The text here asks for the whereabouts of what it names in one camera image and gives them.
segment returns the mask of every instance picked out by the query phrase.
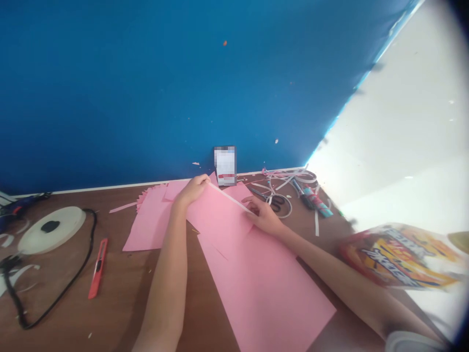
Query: black cable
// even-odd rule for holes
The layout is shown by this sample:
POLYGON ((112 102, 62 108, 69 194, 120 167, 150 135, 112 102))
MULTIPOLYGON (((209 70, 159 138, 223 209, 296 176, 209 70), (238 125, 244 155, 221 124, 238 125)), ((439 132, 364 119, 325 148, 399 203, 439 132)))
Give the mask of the black cable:
POLYGON ((6 288, 8 290, 8 293, 10 294, 11 298, 13 299, 13 302, 15 304, 16 310, 18 311, 18 322, 20 326, 24 330, 29 330, 35 327, 39 322, 44 319, 44 317, 55 307, 55 305, 60 301, 60 299, 65 295, 65 293, 68 291, 68 289, 73 285, 75 280, 78 278, 78 276, 81 274, 83 269, 85 268, 86 264, 88 263, 89 257, 91 256, 91 252, 93 251, 93 244, 94 244, 94 230, 96 228, 96 224, 98 223, 98 217, 94 210, 91 209, 82 209, 84 212, 91 213, 93 215, 93 227, 91 228, 91 233, 89 236, 89 249, 88 253, 86 254, 85 261, 83 262, 82 266, 78 270, 78 272, 75 274, 75 276, 70 280, 68 285, 64 288, 64 290, 60 293, 60 295, 57 297, 57 299, 51 304, 51 306, 32 324, 28 324, 26 321, 26 317, 24 316, 24 308, 23 305, 20 301, 20 298, 16 294, 15 289, 11 285, 10 278, 9 278, 9 272, 10 270, 16 265, 17 262, 19 262, 19 258, 16 259, 15 261, 12 262, 11 265, 6 265, 2 267, 3 271, 3 278, 5 280, 6 288))

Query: forearm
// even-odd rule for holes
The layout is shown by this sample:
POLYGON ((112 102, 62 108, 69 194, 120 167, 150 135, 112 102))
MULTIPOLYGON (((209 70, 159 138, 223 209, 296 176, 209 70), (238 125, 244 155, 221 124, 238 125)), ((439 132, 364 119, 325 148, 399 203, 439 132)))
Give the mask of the forearm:
POLYGON ((184 322, 187 285, 187 206, 175 202, 151 283, 134 352, 174 351, 184 322))
POLYGON ((439 340, 426 324, 387 290, 339 259, 286 227, 277 237, 300 256, 334 293, 383 339, 393 331, 405 330, 439 340))

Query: smartphone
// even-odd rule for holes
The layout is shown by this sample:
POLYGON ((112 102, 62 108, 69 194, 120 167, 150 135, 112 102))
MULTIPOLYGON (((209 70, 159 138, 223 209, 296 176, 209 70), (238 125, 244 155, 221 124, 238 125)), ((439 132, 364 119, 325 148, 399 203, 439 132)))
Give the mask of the smartphone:
POLYGON ((236 147, 214 147, 216 179, 219 186, 236 186, 236 147))

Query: snack bag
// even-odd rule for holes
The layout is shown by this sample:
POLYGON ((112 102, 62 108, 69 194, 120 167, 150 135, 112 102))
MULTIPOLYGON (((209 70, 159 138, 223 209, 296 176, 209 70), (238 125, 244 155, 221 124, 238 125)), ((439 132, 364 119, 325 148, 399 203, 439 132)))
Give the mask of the snack bag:
POLYGON ((387 223, 350 236, 340 251, 357 271, 378 285, 444 290, 459 282, 467 270, 464 259, 450 246, 445 236, 387 223))

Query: wooden desk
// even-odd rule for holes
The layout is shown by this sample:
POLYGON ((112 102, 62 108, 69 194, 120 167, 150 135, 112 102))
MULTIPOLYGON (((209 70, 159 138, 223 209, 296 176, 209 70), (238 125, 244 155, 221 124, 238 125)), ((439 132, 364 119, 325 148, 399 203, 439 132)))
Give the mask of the wooden desk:
MULTIPOLYGON (((249 181, 261 175, 247 176, 249 181)), ((91 208, 98 212, 98 226, 91 258, 81 276, 60 303, 41 324, 23 331, 16 320, 13 302, 7 293, 0 297, 0 350, 2 351, 130 351, 138 335, 145 312, 147 296, 158 260, 159 250, 122 252, 135 219, 135 207, 109 214, 110 209, 130 203, 147 187, 132 187, 93 192, 54 195, 36 204, 27 213, 36 222, 54 210, 66 206, 91 208), (99 248, 99 242, 109 237, 108 252, 98 296, 88 300, 88 291, 99 248)), ((338 241, 353 231, 347 221, 337 215, 320 216, 320 236, 314 236, 314 213, 295 198, 290 185, 281 189, 291 195, 292 215, 285 224, 308 241, 337 255, 338 241)), ((87 249, 92 217, 87 215, 79 232, 59 248, 38 256, 25 258, 24 264, 38 264, 40 270, 29 269, 17 282, 17 290, 37 285, 20 293, 32 322, 49 307, 82 264, 87 249)), ((15 225, 21 228, 22 223, 15 225)), ((205 257, 188 223, 188 282, 184 330, 178 351, 239 351, 227 315, 216 290, 205 257)), ((0 247, 0 259, 17 251, 21 236, 8 248, 0 247)), ((308 351, 383 351, 380 337, 352 313, 335 294, 307 267, 305 269, 319 285, 337 312, 308 351)), ((433 328, 405 292, 399 299, 433 328)))

